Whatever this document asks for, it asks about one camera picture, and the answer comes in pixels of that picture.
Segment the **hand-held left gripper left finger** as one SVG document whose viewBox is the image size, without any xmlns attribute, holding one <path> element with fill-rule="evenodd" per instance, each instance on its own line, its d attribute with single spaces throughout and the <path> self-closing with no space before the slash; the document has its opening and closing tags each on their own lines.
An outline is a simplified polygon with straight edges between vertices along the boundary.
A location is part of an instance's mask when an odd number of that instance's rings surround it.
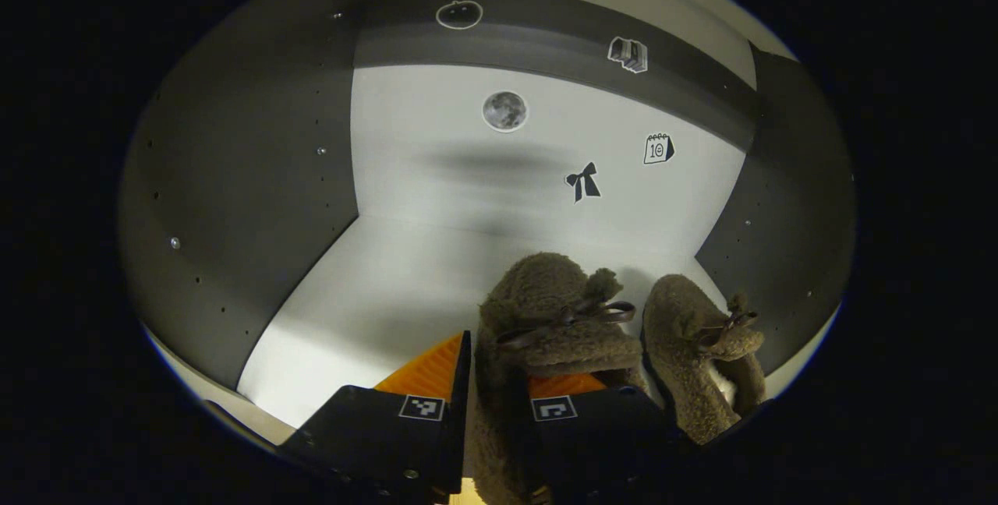
<svg viewBox="0 0 998 505">
<path fill-rule="evenodd" d="M 447 503 L 462 490 L 471 364 L 463 330 L 374 387 L 340 387 L 277 455 L 329 503 Z"/>
</svg>

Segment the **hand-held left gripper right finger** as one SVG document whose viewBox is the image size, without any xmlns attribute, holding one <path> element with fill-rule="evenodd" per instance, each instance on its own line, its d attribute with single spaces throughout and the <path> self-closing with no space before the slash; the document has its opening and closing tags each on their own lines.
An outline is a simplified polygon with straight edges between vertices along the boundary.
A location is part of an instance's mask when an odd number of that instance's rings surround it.
<svg viewBox="0 0 998 505">
<path fill-rule="evenodd" d="M 666 503 L 694 444 L 644 390 L 608 373 L 527 376 L 511 399 L 528 503 Z"/>
</svg>

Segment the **brown fuzzy shoe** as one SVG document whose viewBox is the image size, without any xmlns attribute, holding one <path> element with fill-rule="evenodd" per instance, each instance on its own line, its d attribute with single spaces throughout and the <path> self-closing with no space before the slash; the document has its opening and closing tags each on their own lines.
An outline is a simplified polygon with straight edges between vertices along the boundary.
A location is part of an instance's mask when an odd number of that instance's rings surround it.
<svg viewBox="0 0 998 505">
<path fill-rule="evenodd" d="M 769 400 L 756 352 L 764 334 L 744 292 L 721 309 L 691 278 L 667 274 L 646 298 L 639 340 L 664 411 L 708 446 Z"/>
<path fill-rule="evenodd" d="M 609 268 L 585 272 L 569 256 L 536 252 L 516 261 L 479 305 L 467 442 L 485 505 L 533 505 L 514 442 L 515 420 L 529 411 L 530 380 L 586 374 L 606 387 L 649 393 L 642 345 L 623 328 L 637 309 L 619 299 L 622 288 Z"/>
</svg>

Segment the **white cabinet door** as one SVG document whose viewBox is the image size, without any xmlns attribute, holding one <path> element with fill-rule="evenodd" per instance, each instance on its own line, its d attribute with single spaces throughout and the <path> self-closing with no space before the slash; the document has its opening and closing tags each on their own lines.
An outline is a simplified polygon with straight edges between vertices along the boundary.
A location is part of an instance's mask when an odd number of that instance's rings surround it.
<svg viewBox="0 0 998 505">
<path fill-rule="evenodd" d="M 777 367 L 766 377 L 766 394 L 770 399 L 780 397 L 795 381 L 801 376 L 802 371 L 809 366 L 813 356 L 819 351 L 821 344 L 826 340 L 830 328 L 833 327 L 838 314 L 841 312 L 842 304 L 835 307 L 833 313 L 828 316 L 819 331 L 802 346 L 795 355 L 780 367 Z"/>
<path fill-rule="evenodd" d="M 150 344 L 164 359 L 167 367 L 178 378 L 179 383 L 188 389 L 197 402 L 207 404 L 211 411 L 221 414 L 222 419 L 236 428 L 274 445 L 285 443 L 296 433 L 296 427 L 289 426 L 288 423 L 279 420 L 270 412 L 264 411 L 245 396 L 223 387 L 207 375 L 200 373 L 195 367 L 178 357 L 170 348 L 167 348 L 149 328 L 143 327 L 143 331 L 150 339 Z"/>
</svg>

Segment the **white shoe cabinet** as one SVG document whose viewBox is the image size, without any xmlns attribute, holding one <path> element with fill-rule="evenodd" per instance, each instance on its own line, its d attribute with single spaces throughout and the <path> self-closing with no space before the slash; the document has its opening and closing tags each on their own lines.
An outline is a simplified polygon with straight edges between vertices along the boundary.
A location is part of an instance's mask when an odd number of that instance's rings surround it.
<svg viewBox="0 0 998 505">
<path fill-rule="evenodd" d="M 808 70 L 735 0 L 249 0 L 122 171 L 142 327 L 300 427 L 474 330 L 522 256 L 744 292 L 764 374 L 844 297 L 855 189 Z"/>
</svg>

